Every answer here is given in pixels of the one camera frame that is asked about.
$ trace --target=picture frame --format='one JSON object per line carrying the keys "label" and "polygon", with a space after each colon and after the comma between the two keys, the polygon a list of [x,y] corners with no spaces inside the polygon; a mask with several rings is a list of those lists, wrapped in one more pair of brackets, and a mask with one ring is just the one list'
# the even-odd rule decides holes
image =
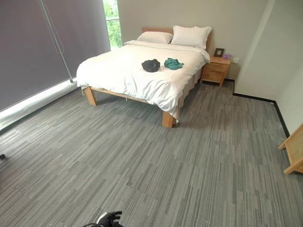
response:
{"label": "picture frame", "polygon": [[223,49],[223,48],[216,48],[216,50],[214,52],[214,57],[221,58],[223,56],[224,50],[225,49]]}

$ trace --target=wooden nightstand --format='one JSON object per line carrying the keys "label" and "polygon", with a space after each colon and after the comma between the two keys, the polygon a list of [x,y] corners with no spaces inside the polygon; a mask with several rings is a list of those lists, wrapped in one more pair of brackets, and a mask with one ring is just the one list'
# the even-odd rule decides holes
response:
{"label": "wooden nightstand", "polygon": [[211,81],[220,83],[220,87],[223,84],[224,77],[228,72],[229,65],[231,64],[231,60],[217,58],[217,57],[210,57],[210,63],[206,64],[203,69],[203,73],[201,76],[201,83],[202,81]]}

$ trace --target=white bedsheet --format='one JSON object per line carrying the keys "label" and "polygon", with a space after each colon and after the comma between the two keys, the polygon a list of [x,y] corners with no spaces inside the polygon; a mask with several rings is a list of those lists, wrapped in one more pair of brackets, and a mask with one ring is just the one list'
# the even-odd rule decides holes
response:
{"label": "white bedsheet", "polygon": [[[125,44],[81,63],[77,70],[77,85],[145,99],[177,118],[178,99],[193,75],[210,61],[209,54],[204,49],[188,46],[134,40]],[[184,65],[181,69],[170,70],[164,66],[167,58],[178,59]],[[160,69],[146,72],[141,63],[152,59],[161,63]]]}

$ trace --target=roller blind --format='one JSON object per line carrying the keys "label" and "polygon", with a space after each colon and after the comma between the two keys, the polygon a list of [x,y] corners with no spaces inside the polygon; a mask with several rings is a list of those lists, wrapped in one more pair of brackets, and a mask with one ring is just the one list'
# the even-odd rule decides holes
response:
{"label": "roller blind", "polygon": [[[0,110],[69,79],[40,0],[0,1]],[[44,0],[72,77],[110,50],[101,0]]]}

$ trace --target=white pillow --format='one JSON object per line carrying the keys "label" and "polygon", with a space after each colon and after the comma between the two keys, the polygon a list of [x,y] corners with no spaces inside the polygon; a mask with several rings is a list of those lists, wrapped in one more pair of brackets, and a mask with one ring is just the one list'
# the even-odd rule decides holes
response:
{"label": "white pillow", "polygon": [[166,32],[143,32],[137,41],[158,43],[158,44],[168,44],[172,39],[171,33]]}
{"label": "white pillow", "polygon": [[193,46],[206,49],[206,41],[211,27],[181,27],[173,26],[174,37],[171,41],[173,45]]}

